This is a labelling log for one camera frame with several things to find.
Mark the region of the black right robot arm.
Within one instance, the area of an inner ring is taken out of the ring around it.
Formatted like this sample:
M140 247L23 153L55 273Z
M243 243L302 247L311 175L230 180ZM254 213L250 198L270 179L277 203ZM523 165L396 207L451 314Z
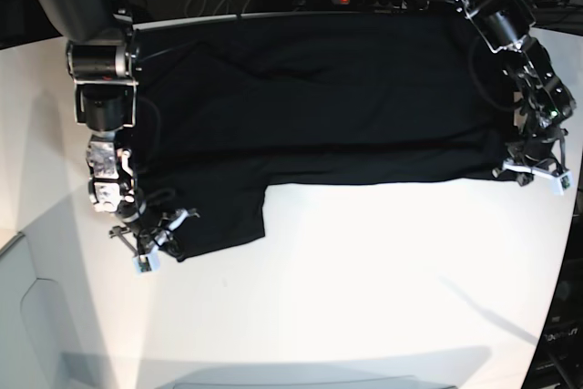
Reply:
M184 250L175 236L194 209L157 210L158 195L138 186L132 149L123 130L137 125L139 45L126 0L38 0L64 36L66 67L75 84L75 118L86 126L88 196L97 212L115 216L109 235L131 250L139 272L154 271L159 253L176 260Z

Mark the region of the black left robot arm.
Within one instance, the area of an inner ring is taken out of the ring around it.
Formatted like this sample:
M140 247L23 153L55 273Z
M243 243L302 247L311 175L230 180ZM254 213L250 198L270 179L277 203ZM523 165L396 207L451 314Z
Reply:
M512 172L521 186L544 178L555 193L564 194L574 179L566 165L567 132L561 125L573 116L576 101L552 67L547 50L531 34L536 19L526 0L452 1L480 41L503 57L503 71L521 96L507 107L518 118L517 139L508 143L508 156L494 169L494 176Z

